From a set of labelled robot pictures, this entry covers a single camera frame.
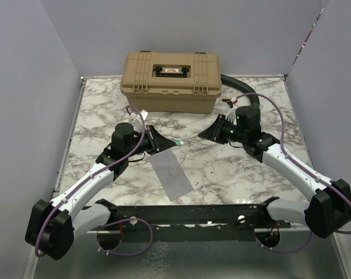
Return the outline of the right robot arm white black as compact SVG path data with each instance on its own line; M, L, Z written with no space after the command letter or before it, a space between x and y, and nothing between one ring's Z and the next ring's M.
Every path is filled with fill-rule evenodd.
M326 238L351 221L351 191L346 181L334 181L291 157L276 137L262 132L258 108L236 108L235 116L232 120L218 115L199 138L218 144L242 144L248 155L280 173L307 199L303 203L275 198L256 213L262 227L290 221L304 224L316 236Z

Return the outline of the aluminium frame rail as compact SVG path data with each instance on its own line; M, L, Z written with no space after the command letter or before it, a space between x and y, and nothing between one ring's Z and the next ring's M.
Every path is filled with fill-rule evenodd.
M70 147L71 147L71 142L73 139L73 133L74 133L74 129L76 127L76 123L77 123L77 119L78 119L78 113L80 110L80 106L81 106L81 102L83 99L83 95L84 95L84 91L85 91L85 86L86 86L86 82L87 82L87 78L86 77L81 77L81 85L80 85L80 92L78 95L78 99L77 99L77 104L73 113L73 118L72 118L72 122L70 125L70 130L68 133L68 138L67 138L67 143L63 152L63 156L62 156L62 161L60 164L60 168L57 172L57 178L56 178L56 182L52 191L52 197L54 198L56 196L56 194L58 194L60 192L60 185L62 183L62 179L63 179L63 175L65 172L65 167L66 167L66 162L68 159L68 154L70 151Z

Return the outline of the tan plastic tool case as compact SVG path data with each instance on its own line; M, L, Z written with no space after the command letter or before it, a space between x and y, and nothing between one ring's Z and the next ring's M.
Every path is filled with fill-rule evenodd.
M205 52L130 52L120 90L140 110L210 114L222 92L220 58Z

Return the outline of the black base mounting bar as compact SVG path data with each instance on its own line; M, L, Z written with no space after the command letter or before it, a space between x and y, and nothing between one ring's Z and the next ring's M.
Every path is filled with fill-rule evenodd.
M271 230L275 225L289 228L287 221L275 221L267 212L269 199L259 204L116 206L100 199L110 211L112 238L140 243L254 241L255 230Z

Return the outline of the grey envelope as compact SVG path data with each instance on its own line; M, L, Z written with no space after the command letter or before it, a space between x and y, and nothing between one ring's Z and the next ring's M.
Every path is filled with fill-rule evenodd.
M149 161L170 201L194 190L171 149L150 156Z

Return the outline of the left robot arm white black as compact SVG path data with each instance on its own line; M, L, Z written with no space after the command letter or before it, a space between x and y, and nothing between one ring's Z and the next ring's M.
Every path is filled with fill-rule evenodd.
M99 226L114 228L118 215L107 206L99 203L88 210L84 206L126 170L130 157L140 153L154 155L176 145L152 125L143 125L138 132L130 123L118 124L110 144L77 183L50 201L40 199L34 204L25 241L34 247L36 257L47 255L59 260L79 234Z

